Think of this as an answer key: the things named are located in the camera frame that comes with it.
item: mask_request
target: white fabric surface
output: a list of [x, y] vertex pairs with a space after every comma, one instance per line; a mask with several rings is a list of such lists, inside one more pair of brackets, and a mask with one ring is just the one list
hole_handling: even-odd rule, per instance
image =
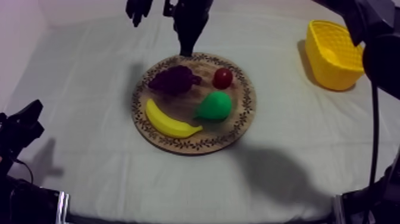
[[[234, 61], [251, 78], [257, 114], [226, 150], [182, 157], [136, 130], [130, 97], [153, 64], [178, 53], [155, 1], [136, 29], [125, 15], [49, 32], [7, 113], [39, 98], [45, 133], [20, 156], [35, 183], [72, 195], [73, 212], [164, 223], [284, 222], [329, 211], [329, 197], [368, 183], [370, 84], [331, 92], [301, 59], [310, 19], [340, 18], [311, 1], [216, 0], [196, 51]], [[380, 91], [378, 177], [400, 143], [400, 102]], [[27, 178], [23, 167], [14, 176]]]

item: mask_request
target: round wooden tray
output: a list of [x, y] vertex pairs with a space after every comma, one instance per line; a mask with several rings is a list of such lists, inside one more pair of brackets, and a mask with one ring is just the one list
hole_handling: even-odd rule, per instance
[[[183, 65], [203, 78], [201, 85], [193, 85], [183, 95], [171, 97], [147, 87], [154, 76], [170, 67]], [[219, 68], [228, 68], [234, 75], [232, 85], [223, 90], [232, 99], [232, 112], [223, 122], [194, 120], [196, 107], [211, 92], [217, 91], [212, 85], [214, 73]], [[159, 133], [148, 121], [145, 114], [146, 102], [154, 99], [166, 115], [191, 124], [203, 125], [203, 130], [185, 138], [177, 139]], [[175, 55], [151, 67], [137, 83], [132, 96], [132, 118], [139, 132], [157, 147], [178, 154], [201, 155], [218, 151], [238, 140], [249, 128], [255, 115], [255, 92], [248, 76], [234, 63], [216, 55], [194, 53], [192, 57]]]

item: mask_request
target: plastic basket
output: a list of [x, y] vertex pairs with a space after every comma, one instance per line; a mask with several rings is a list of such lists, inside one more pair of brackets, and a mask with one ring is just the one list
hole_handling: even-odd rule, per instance
[[316, 81], [342, 91], [363, 75], [363, 48], [354, 47], [346, 28], [336, 23], [313, 20], [308, 25], [305, 50]]

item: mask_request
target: yellow banana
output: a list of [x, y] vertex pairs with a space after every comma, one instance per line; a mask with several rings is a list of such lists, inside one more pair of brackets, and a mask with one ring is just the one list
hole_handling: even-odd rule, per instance
[[188, 123], [172, 119], [157, 107], [153, 99], [147, 100], [146, 115], [154, 128], [173, 138], [187, 138], [203, 129], [202, 126], [192, 127]]

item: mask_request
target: red tomato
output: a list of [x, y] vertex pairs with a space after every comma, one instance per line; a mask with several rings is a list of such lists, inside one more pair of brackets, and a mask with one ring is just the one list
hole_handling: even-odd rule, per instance
[[233, 74], [229, 69], [218, 69], [214, 74], [212, 85], [217, 89], [226, 89], [232, 84]]

